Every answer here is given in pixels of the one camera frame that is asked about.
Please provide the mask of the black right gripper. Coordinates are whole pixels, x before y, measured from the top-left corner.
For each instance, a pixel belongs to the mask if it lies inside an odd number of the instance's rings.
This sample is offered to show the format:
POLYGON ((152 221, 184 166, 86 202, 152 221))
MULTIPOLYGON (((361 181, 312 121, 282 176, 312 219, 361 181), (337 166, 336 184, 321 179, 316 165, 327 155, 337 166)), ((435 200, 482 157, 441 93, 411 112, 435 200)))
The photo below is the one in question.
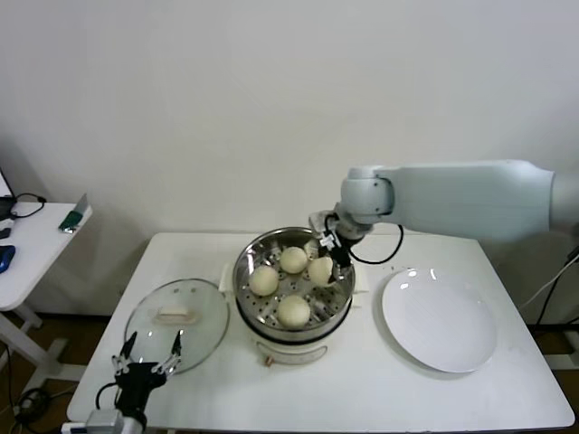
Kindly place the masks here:
POLYGON ((351 266, 350 250, 354 245, 356 245, 356 240, 350 240, 335 233, 324 233, 318 239, 318 252, 328 253, 335 263, 328 278, 329 285, 334 285, 344 279, 341 268, 351 266))

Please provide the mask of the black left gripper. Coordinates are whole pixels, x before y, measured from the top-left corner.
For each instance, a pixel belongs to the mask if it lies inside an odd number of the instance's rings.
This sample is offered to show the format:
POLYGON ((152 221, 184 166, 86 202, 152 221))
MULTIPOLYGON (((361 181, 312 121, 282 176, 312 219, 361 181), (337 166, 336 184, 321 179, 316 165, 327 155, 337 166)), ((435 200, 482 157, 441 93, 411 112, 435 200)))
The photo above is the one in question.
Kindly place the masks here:
POLYGON ((116 408, 123 415, 144 414, 151 392, 166 384, 167 375, 174 374, 181 363, 181 332, 176 333, 169 356, 161 363, 132 363, 130 354, 136 342, 133 332, 111 361, 120 395, 116 408))

